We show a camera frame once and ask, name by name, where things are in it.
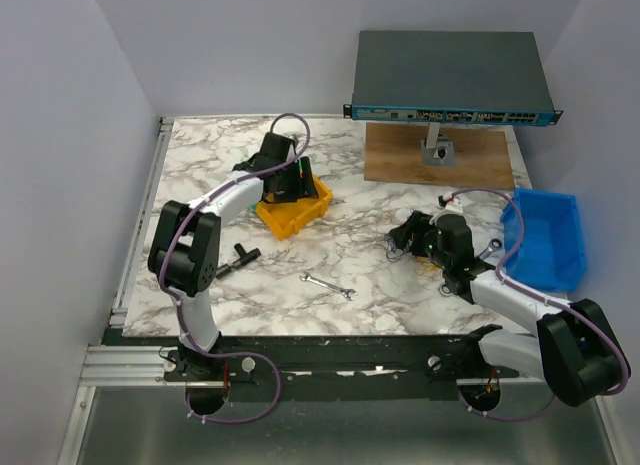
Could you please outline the yellow plastic bin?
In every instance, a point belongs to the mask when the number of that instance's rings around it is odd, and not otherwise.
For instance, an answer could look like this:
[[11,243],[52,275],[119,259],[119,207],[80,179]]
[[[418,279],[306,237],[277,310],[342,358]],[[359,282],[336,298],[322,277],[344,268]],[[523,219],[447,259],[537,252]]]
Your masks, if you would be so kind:
[[312,221],[323,217],[329,209],[332,191],[315,175],[317,198],[302,198],[292,203],[256,205],[256,214],[278,240],[298,234]]

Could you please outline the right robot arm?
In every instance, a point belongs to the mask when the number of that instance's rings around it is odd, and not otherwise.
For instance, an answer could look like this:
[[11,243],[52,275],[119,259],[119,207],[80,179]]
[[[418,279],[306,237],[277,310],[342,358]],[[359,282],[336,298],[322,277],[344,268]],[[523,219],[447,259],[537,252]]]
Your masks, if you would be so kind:
[[501,241],[494,238],[476,253],[463,216],[415,211],[387,240],[392,250],[440,268],[445,293],[523,328],[515,334],[495,327],[464,347],[459,356],[467,374],[480,377],[494,366],[517,370],[544,380],[557,399],[573,407],[625,388],[630,366],[602,308],[589,299],[569,302],[498,275],[487,260],[501,249]]

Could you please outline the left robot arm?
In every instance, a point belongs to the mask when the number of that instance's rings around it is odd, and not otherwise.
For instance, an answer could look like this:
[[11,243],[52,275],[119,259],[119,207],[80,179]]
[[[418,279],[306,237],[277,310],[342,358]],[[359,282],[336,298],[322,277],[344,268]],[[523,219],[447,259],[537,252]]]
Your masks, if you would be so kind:
[[213,349],[220,331],[209,296],[222,229],[261,202],[288,204],[317,196],[309,159],[296,154],[296,146],[295,138],[268,132],[259,151],[235,165],[221,184],[188,203],[171,200],[161,209],[147,266],[177,307],[179,341],[192,350],[187,367],[201,380],[214,378],[222,365]]

